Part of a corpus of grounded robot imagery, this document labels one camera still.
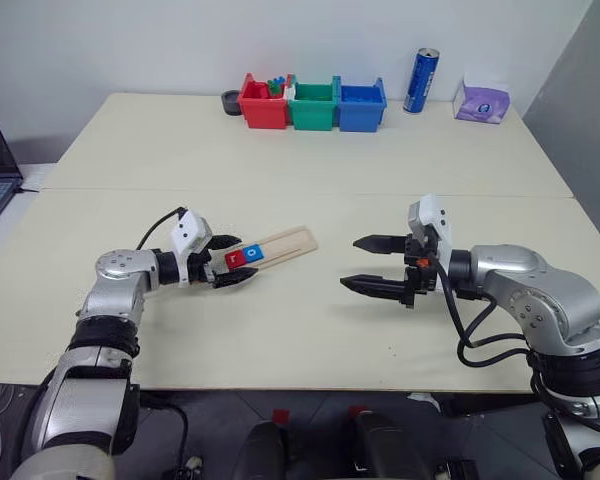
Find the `tissue box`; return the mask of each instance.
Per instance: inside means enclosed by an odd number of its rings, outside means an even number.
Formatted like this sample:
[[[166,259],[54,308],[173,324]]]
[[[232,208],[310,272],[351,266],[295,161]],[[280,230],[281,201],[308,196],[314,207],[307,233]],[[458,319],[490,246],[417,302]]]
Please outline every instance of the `tissue box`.
[[[458,120],[500,123],[509,104],[506,84],[475,81],[465,76],[453,100],[453,116]]]

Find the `robotic arm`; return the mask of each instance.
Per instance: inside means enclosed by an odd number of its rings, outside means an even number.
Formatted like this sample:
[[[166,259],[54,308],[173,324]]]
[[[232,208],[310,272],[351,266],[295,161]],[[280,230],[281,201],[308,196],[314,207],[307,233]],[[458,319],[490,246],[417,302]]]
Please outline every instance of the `robotic arm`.
[[[96,282],[34,417],[36,454],[13,479],[113,478],[110,455],[129,447],[137,427],[140,391],[130,376],[140,351],[136,334],[145,293],[196,281],[224,287],[257,272],[246,267],[215,272],[209,249],[229,248],[241,240],[213,236],[204,218],[184,208],[174,212],[173,251],[114,250],[96,262]]]
[[[442,290],[460,336],[458,357],[485,367],[525,354],[532,388],[551,412],[543,419],[558,473],[564,478],[600,478],[600,295],[584,278],[553,268],[536,252],[514,245],[478,245],[451,250],[446,212],[433,195],[409,209],[412,234],[370,235],[354,242],[372,253],[402,253],[404,281],[373,275],[342,278],[347,288],[414,307],[415,294]],[[453,297],[486,299],[489,306],[465,329]],[[470,339],[497,307],[520,325],[520,334]],[[465,348],[518,339],[515,348],[488,360],[470,361]]]

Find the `blue bin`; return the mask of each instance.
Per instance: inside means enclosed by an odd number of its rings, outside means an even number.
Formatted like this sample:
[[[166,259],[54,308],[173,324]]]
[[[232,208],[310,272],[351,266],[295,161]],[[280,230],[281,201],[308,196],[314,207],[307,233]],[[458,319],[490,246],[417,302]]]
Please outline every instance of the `blue bin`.
[[[343,132],[375,132],[387,108],[382,78],[371,87],[341,85],[337,108]]]

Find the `green bin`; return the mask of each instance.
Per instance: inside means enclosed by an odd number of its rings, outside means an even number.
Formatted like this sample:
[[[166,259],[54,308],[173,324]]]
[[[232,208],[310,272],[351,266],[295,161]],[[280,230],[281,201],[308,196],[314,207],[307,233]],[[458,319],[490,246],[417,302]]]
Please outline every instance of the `green bin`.
[[[295,91],[290,92],[289,110],[296,130],[331,130],[335,123],[340,95],[340,77],[330,84],[298,83],[292,78]]]

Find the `blue can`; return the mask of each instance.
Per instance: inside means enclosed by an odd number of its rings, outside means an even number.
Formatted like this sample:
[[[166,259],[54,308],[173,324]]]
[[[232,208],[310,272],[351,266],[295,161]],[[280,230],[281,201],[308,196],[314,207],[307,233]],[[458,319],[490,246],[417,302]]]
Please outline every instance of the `blue can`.
[[[407,98],[404,100],[404,111],[409,113],[420,113],[427,100],[429,87],[433,81],[433,74],[438,66],[440,52],[433,48],[421,48],[416,55],[416,63],[411,74],[411,83],[407,90]]]

